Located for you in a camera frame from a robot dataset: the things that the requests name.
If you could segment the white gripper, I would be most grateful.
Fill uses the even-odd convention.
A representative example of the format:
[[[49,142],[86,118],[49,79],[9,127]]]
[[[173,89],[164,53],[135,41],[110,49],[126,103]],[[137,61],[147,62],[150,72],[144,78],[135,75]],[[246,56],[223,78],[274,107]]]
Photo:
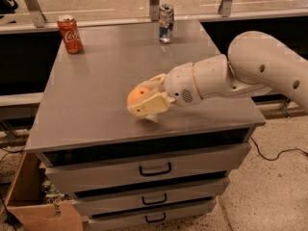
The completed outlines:
[[[159,74],[138,84],[138,88],[159,92],[148,93],[140,101],[128,105],[133,116],[150,116],[166,112],[174,102],[181,107],[199,104],[202,101],[193,78],[193,63],[178,65],[167,75]]]

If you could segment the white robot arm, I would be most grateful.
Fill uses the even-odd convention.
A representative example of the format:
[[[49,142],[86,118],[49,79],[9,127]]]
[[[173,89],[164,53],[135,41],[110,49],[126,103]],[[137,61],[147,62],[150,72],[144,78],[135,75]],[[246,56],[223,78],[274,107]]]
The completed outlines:
[[[138,84],[127,97],[133,116],[153,116],[171,105],[188,107],[212,97],[252,97],[270,91],[308,109],[308,61],[258,31],[237,35],[225,55],[181,64]]]

